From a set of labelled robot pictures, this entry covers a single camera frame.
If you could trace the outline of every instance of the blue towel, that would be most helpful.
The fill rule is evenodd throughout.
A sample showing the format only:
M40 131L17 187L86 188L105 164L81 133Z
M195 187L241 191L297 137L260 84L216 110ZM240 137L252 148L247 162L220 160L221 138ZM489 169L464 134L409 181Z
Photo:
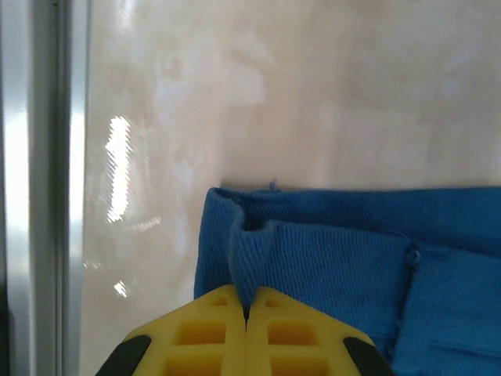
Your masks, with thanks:
M501 189L211 189L195 298L273 287L365 331L401 375L501 374Z

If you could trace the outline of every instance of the yellow tool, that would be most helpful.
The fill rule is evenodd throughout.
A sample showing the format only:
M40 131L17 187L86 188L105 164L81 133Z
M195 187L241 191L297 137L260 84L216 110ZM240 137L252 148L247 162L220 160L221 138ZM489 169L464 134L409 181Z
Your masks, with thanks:
M97 376L390 376L370 338L261 287L246 322L232 285L135 329Z

